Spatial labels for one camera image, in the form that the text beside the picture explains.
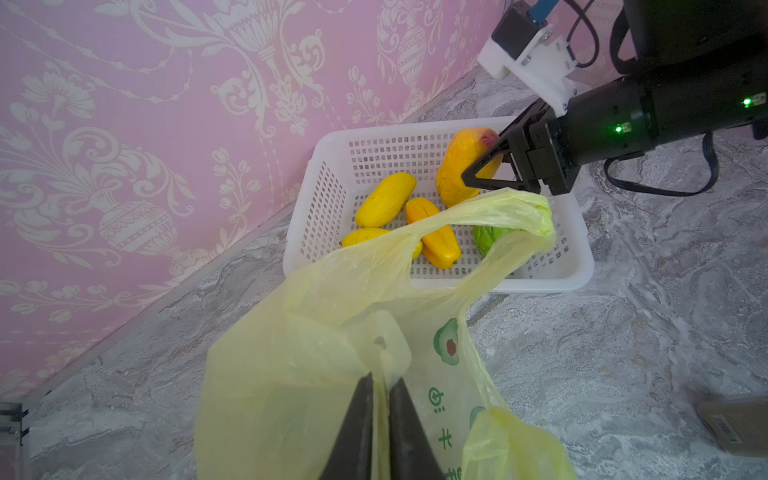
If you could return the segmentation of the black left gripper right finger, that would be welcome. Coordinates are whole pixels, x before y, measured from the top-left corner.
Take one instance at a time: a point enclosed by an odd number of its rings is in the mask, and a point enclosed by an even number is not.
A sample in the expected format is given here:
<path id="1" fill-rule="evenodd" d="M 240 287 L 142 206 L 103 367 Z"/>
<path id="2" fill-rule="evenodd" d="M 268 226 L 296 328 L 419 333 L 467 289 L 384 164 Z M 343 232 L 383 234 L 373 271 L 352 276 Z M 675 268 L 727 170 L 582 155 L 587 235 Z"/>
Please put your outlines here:
<path id="1" fill-rule="evenodd" d="M 399 379 L 390 389 L 388 402 L 391 478 L 441 480 L 440 466 L 403 379 Z"/>

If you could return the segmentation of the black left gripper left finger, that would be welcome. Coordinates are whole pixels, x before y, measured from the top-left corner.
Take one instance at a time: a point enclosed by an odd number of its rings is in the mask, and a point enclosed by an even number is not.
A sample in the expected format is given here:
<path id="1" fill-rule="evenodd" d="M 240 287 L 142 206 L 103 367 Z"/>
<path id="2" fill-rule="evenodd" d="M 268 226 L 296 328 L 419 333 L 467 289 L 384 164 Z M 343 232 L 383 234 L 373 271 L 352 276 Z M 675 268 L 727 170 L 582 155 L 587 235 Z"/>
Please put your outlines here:
<path id="1" fill-rule="evenodd" d="M 320 480 L 371 478 L 373 384 L 371 374 L 357 383 Z"/>

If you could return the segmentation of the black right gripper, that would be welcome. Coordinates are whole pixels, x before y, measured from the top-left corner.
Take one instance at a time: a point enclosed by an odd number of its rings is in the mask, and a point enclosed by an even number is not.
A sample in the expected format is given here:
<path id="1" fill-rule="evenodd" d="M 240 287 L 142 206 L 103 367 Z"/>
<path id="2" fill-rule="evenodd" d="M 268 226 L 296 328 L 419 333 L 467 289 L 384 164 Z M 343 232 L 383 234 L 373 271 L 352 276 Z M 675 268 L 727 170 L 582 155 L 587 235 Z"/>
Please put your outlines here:
<path id="1" fill-rule="evenodd" d="M 554 110 L 536 99 L 499 133 L 499 142 L 462 172 L 461 179 L 465 186 L 481 190 L 540 193 L 544 184 L 554 196 L 568 194 L 580 167 L 566 158 L 562 133 Z M 512 166 L 514 179 L 496 177 L 504 163 Z"/>

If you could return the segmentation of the yellow apple green stem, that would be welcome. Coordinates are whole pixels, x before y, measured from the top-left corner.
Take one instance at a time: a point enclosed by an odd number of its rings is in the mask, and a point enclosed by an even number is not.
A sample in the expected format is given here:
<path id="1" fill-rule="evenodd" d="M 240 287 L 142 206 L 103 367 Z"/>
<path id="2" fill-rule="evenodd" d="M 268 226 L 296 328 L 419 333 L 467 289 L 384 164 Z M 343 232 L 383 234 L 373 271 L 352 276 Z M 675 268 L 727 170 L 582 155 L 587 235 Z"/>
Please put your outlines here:
<path id="1" fill-rule="evenodd" d="M 453 137 L 436 177 L 437 192 L 446 207 L 481 193 L 480 189 L 467 186 L 462 174 L 498 141 L 497 132 L 486 127 L 463 129 Z"/>

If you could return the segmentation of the yellow-green plastic bag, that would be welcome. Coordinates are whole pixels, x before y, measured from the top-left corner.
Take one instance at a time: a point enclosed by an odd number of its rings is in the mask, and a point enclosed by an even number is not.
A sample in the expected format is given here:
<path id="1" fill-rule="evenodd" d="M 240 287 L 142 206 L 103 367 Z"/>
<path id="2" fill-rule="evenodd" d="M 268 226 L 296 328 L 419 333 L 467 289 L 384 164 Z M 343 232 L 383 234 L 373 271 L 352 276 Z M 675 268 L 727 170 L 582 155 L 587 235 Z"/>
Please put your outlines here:
<path id="1" fill-rule="evenodd" d="M 418 289 L 417 242 L 446 225 L 517 229 L 467 276 Z M 403 379 L 442 479 L 572 479 L 561 442 L 514 415 L 470 337 L 469 307 L 556 240 L 549 201 L 502 189 L 337 250 L 290 275 L 209 349 L 194 428 L 201 479 L 319 479 L 359 380 L 373 378 L 370 479 L 392 479 Z"/>

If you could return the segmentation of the green fruit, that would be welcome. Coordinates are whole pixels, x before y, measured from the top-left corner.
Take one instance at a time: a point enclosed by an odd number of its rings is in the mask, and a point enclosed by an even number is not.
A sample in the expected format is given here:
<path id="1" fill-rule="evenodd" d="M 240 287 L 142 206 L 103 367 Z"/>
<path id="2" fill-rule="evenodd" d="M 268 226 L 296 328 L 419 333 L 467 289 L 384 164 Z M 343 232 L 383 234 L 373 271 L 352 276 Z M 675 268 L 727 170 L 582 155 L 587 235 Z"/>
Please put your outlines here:
<path id="1" fill-rule="evenodd" d="M 494 243 L 504 235 L 517 232 L 517 229 L 494 226 L 473 226 L 472 237 L 480 255 L 485 258 Z"/>

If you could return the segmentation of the orange yellow starfruit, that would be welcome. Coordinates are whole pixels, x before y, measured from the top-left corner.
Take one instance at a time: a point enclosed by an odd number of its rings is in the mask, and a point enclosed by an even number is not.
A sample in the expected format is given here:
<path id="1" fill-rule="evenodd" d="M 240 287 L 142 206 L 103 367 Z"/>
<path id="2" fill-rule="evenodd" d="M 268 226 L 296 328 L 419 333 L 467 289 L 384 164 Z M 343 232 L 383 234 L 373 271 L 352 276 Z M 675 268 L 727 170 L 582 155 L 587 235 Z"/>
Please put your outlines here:
<path id="1" fill-rule="evenodd" d="M 409 224 L 437 215 L 440 210 L 426 198 L 413 198 L 405 205 Z M 423 253 L 428 261 L 441 270 L 452 268 L 461 258 L 461 248 L 456 235 L 449 225 L 422 238 Z"/>

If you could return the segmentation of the long yellow mango fruit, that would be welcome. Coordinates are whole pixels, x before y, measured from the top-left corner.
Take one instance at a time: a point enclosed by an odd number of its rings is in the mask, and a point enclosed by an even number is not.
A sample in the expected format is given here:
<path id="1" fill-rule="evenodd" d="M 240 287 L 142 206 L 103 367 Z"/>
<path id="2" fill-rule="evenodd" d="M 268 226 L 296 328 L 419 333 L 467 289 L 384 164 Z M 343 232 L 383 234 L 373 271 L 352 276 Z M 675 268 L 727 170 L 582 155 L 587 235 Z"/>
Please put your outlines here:
<path id="1" fill-rule="evenodd" d="M 362 228 L 380 228 L 395 219 L 410 198 L 417 179 L 404 172 L 384 178 L 363 202 L 356 214 Z"/>

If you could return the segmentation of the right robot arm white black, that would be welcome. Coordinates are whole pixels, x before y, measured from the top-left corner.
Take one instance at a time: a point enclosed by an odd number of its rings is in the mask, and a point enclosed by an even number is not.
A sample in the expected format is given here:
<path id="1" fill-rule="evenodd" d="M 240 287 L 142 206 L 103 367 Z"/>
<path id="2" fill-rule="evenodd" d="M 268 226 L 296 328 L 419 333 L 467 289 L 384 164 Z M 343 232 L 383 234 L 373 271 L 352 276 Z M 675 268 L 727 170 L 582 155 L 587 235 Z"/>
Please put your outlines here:
<path id="1" fill-rule="evenodd" d="M 610 166 L 655 147 L 700 136 L 712 178 L 713 134 L 750 126 L 767 135 L 767 5 L 763 1 L 627 1 L 608 51 L 617 78 L 578 93 L 575 60 L 547 22 L 551 1 L 512 4 L 478 60 L 493 77 L 514 75 L 537 95 L 498 141 L 461 171 L 465 185 L 504 187 L 483 178 L 499 159 L 510 187 L 570 192 L 579 170 Z"/>

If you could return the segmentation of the white plastic perforated basket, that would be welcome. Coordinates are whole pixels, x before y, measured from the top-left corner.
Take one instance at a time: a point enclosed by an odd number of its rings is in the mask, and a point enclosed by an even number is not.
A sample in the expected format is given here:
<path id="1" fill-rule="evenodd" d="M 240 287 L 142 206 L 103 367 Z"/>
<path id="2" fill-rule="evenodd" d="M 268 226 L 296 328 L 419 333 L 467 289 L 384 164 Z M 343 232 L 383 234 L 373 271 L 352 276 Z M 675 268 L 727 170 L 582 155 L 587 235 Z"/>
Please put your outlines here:
<path id="1" fill-rule="evenodd" d="M 308 163 L 287 234 L 283 272 L 291 275 L 337 250 L 357 229 L 357 211 L 386 177 L 406 172 L 414 196 L 444 206 L 435 177 L 453 136 L 466 128 L 506 128 L 510 117 L 465 119 L 337 131 L 323 137 Z M 574 195 L 549 199 L 555 247 L 532 256 L 495 287 L 501 294 L 565 292 L 594 273 L 588 230 Z"/>

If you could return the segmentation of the aluminium corner post left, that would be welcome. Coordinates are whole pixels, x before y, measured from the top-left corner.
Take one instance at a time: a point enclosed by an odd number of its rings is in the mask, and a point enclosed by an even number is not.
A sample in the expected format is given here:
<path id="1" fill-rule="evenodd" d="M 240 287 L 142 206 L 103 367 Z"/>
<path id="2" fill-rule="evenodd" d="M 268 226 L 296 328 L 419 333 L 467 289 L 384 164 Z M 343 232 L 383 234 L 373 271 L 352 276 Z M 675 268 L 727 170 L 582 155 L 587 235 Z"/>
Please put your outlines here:
<path id="1" fill-rule="evenodd" d="M 29 452 L 26 447 L 29 428 L 25 424 L 29 410 L 22 403 L 1 402 L 1 478 L 30 478 Z"/>

